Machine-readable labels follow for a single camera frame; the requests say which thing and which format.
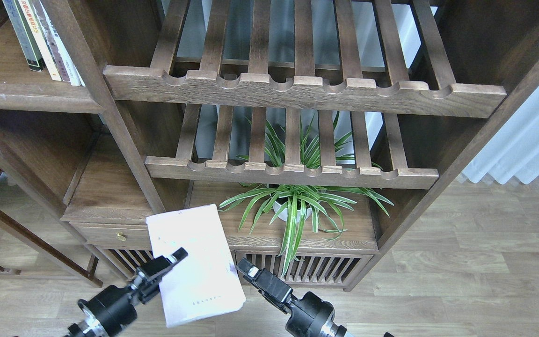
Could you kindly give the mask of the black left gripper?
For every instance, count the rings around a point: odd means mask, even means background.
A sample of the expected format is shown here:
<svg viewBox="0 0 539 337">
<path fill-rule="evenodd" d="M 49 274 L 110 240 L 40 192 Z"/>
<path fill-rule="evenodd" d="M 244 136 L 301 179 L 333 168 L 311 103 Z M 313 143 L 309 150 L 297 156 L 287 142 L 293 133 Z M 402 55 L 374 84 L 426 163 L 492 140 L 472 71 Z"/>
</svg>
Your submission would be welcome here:
<svg viewBox="0 0 539 337">
<path fill-rule="evenodd" d="M 169 258 L 159 256 L 140 267 L 137 267 L 132 281 L 132 305 L 146 304 L 159 293 L 159 283 L 164 275 L 169 273 L 176 263 L 188 256 L 184 248 L 178 248 Z"/>
</svg>

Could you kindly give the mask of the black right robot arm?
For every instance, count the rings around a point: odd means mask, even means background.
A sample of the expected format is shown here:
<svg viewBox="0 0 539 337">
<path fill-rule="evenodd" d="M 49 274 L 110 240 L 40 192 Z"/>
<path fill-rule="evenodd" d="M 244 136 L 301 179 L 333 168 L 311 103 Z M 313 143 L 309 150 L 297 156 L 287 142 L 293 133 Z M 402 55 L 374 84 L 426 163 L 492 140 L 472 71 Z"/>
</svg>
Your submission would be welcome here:
<svg viewBox="0 0 539 337">
<path fill-rule="evenodd" d="M 274 307 L 291 317 L 286 331 L 294 337 L 352 337 L 347 328 L 333 322 L 335 309 L 329 301 L 323 301 L 313 292 L 306 292 L 298 299 L 293 289 L 267 269 L 259 269 L 242 258 L 237 269 L 244 279 Z"/>
</svg>

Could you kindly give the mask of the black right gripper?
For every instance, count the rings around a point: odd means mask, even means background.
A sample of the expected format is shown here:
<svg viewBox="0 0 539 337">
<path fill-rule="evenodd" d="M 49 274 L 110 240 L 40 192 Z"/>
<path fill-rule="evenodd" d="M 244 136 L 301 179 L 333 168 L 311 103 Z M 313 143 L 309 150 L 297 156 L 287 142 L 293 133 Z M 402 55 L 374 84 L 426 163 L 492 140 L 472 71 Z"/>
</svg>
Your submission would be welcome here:
<svg viewBox="0 0 539 337">
<path fill-rule="evenodd" d="M 251 280 L 251 284 L 269 303 L 283 313 L 291 314 L 293 307 L 298 307 L 298 299 L 293 296 L 293 288 L 267 269 L 259 270 L 246 258 L 237 263 L 237 269 L 244 279 Z"/>
</svg>

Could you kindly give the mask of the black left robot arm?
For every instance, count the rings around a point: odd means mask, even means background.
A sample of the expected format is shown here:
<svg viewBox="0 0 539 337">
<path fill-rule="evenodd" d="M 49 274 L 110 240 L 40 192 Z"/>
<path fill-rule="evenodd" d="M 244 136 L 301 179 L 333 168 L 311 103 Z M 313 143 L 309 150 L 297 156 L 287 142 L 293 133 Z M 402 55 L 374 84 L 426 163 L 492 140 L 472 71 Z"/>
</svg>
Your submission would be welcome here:
<svg viewBox="0 0 539 337">
<path fill-rule="evenodd" d="M 115 337 L 137 319 L 135 306 L 146 304 L 159 294 L 164 275 L 184 260 L 188 252 L 179 248 L 169 256 L 159 256 L 137 267 L 124 288 L 111 285 L 89 301 L 77 301 L 86 317 L 71 324 L 67 337 Z"/>
</svg>

